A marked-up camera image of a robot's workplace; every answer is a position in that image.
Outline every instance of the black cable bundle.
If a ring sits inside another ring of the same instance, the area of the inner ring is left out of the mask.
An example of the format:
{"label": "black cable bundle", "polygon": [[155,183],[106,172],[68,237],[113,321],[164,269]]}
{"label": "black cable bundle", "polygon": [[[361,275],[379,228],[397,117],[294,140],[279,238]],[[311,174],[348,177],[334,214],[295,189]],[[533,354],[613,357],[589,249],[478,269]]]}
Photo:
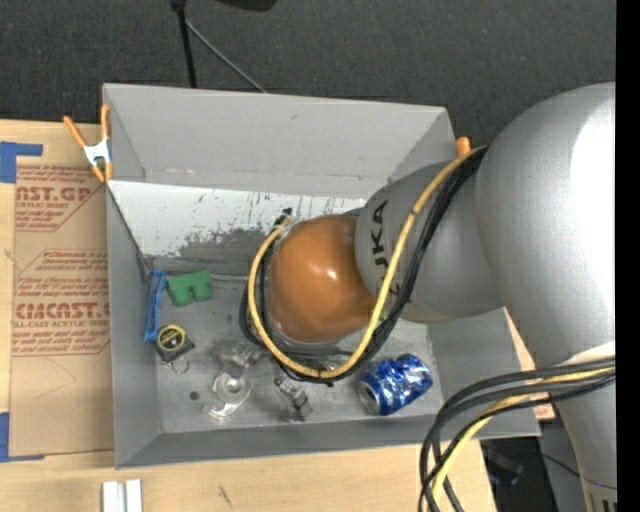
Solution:
{"label": "black cable bundle", "polygon": [[[548,379],[567,376],[574,376],[574,379],[558,380],[557,382],[520,384],[521,382],[529,379]],[[588,363],[557,366],[544,370],[516,372],[508,375],[502,375],[478,382],[456,393],[442,406],[433,426],[422,443],[419,462],[422,490],[420,501],[418,503],[418,510],[424,510],[422,499],[424,497],[429,505],[430,511],[439,512],[440,509],[435,502],[430,484],[442,466],[451,457],[465,434],[478,423],[509,411],[528,409],[542,404],[555,403],[562,400],[576,398],[613,384],[615,382],[615,378],[615,357],[609,357]],[[506,384],[517,385],[508,388],[502,387],[496,390],[499,386],[504,386]],[[531,399],[527,402],[508,405],[498,410],[481,414],[460,430],[451,441],[451,444],[447,447],[445,453],[441,453],[440,433],[444,426],[455,416],[482,404],[494,403],[505,398],[529,395],[531,393],[551,393],[552,396],[549,398]],[[428,470],[427,457],[430,449],[433,450],[436,464],[433,468]],[[464,512],[448,478],[445,478],[443,481],[443,488],[454,510],[456,510],[456,512]]]}

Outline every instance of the black floor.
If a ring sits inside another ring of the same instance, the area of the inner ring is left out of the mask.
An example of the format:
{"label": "black floor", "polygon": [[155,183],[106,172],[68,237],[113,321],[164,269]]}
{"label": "black floor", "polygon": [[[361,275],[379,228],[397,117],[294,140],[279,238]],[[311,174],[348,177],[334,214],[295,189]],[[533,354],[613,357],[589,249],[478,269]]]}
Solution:
{"label": "black floor", "polygon": [[[474,145],[545,98],[616,78],[613,0],[234,3],[192,0],[187,17],[268,91],[443,105]],[[251,90],[192,44],[201,88]],[[166,0],[0,1],[0,76],[0,118],[11,119],[95,122],[104,82],[188,86]],[[497,488],[499,508],[553,512],[526,448],[509,452],[527,471]]]}

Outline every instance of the tape measure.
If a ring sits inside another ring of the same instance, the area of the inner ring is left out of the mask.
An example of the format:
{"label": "tape measure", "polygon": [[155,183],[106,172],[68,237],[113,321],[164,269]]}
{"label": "tape measure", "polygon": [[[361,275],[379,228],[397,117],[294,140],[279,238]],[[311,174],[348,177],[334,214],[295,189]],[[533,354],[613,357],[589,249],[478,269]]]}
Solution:
{"label": "tape measure", "polygon": [[194,347],[185,330],[179,325],[169,324],[158,332],[156,351],[163,361],[170,362]]}

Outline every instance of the metal bracket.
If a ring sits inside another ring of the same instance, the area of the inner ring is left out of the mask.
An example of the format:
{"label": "metal bracket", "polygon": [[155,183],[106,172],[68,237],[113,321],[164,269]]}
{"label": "metal bracket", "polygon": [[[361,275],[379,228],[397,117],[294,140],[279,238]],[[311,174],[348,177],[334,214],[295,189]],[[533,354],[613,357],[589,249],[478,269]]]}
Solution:
{"label": "metal bracket", "polygon": [[244,373],[264,355],[264,350],[252,349],[242,340],[223,340],[213,348],[213,353],[222,363],[222,372],[212,388],[221,404],[209,406],[206,412],[220,419],[233,414],[251,395],[251,384]]}
{"label": "metal bracket", "polygon": [[279,366],[275,365],[274,372],[276,377],[273,383],[285,406],[284,411],[280,413],[280,419],[290,423],[306,421],[307,416],[313,412],[307,393],[295,385]]}
{"label": "metal bracket", "polygon": [[212,418],[224,418],[233,414],[249,398],[251,385],[244,375],[234,377],[223,372],[213,383],[213,393],[220,399],[222,406],[211,406],[207,414]]}

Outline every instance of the blue plastic clip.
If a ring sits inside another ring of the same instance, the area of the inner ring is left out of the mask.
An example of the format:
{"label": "blue plastic clip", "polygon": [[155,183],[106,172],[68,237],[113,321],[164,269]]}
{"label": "blue plastic clip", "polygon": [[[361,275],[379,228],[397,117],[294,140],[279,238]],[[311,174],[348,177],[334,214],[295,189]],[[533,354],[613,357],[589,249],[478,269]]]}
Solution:
{"label": "blue plastic clip", "polygon": [[156,341],[158,337],[158,318],[160,316],[160,297],[164,289],[165,271],[153,269],[149,286],[149,304],[147,306],[147,323],[144,327],[144,340]]}

